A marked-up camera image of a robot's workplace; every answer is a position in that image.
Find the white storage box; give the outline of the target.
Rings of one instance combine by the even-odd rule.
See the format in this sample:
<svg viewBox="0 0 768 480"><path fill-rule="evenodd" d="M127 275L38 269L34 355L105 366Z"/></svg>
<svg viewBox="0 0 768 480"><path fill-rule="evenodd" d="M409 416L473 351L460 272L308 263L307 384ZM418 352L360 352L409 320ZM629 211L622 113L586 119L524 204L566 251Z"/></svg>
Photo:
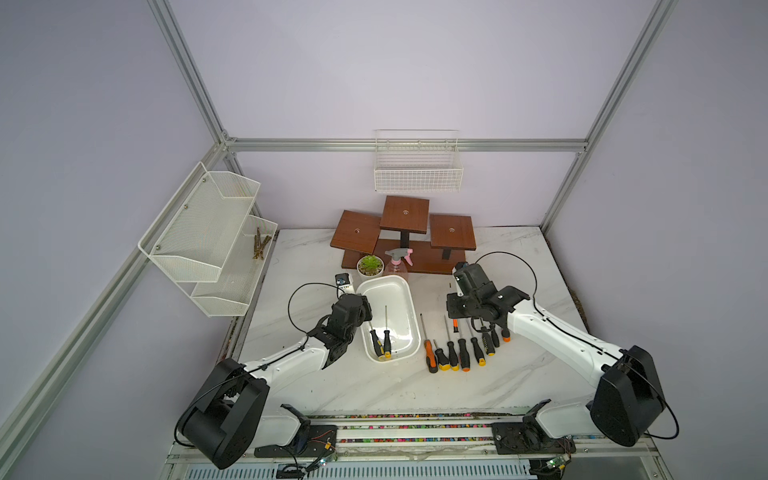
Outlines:
<svg viewBox="0 0 768 480"><path fill-rule="evenodd" d="M377 277L361 283L356 293L368 299L372 310L372 320L365 321L360 327L364 351L370 361L381 361L373 347L371 329L376 331L381 342L384 342L385 331L389 330L391 360L404 360L419 351L422 335L406 280L397 275Z"/></svg>

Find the black yellow short screwdriver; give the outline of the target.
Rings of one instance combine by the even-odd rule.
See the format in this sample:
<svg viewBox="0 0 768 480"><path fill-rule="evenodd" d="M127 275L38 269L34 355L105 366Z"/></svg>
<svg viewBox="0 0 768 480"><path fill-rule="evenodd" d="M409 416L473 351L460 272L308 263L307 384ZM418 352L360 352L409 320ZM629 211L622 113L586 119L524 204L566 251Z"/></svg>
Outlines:
<svg viewBox="0 0 768 480"><path fill-rule="evenodd" d="M485 354L487 356L494 356L496 352L495 344L493 342L493 337L490 333L490 330L486 326L481 327L481 337Z"/></svg>

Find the black yellow stubby screwdriver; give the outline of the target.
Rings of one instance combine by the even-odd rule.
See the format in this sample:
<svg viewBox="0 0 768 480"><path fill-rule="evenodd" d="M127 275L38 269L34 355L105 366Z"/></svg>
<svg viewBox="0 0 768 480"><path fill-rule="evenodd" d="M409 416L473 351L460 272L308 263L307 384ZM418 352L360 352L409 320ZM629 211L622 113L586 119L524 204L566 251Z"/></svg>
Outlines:
<svg viewBox="0 0 768 480"><path fill-rule="evenodd" d="M450 369L450 363L448 357L445 355L444 350L438 345L438 342L436 340L433 341L434 344L434 355L437 360L437 364L440 370L447 371Z"/></svg>

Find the black handled screwdriver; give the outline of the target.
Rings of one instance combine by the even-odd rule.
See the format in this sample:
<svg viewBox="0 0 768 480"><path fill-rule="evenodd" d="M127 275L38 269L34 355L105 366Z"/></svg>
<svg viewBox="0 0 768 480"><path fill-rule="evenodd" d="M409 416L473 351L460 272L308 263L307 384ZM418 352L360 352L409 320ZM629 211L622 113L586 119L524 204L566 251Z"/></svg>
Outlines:
<svg viewBox="0 0 768 480"><path fill-rule="evenodd" d="M384 307L385 315L385 329L384 329L384 356L387 360L392 358L392 344L391 344L391 330L389 328L389 311L388 306Z"/></svg>

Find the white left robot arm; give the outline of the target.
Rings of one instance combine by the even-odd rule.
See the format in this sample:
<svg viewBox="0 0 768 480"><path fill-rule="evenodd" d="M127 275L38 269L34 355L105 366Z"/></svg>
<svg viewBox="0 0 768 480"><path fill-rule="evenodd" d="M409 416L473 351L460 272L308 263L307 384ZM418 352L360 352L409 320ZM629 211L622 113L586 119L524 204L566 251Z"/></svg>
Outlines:
<svg viewBox="0 0 768 480"><path fill-rule="evenodd" d="M343 294L296 346L251 367L232 358L220 361L174 432L221 470L239 460L256 437L268 446L290 443L309 421L289 404L266 415L269 393L331 366L347 352L357 329L371 319L366 296Z"/></svg>

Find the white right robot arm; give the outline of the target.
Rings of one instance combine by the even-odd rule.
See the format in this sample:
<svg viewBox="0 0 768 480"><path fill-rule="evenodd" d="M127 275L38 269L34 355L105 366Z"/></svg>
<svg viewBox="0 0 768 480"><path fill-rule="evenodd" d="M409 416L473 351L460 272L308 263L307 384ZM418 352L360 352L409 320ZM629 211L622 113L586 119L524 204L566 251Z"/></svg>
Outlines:
<svg viewBox="0 0 768 480"><path fill-rule="evenodd" d="M601 435L632 447L668 408L653 357L643 348L600 340L540 307L533 295L513 286L496 288L477 263L457 263L453 277L449 317L506 328L554 355L592 387L591 396L540 401L524 416L531 431L552 439Z"/></svg>

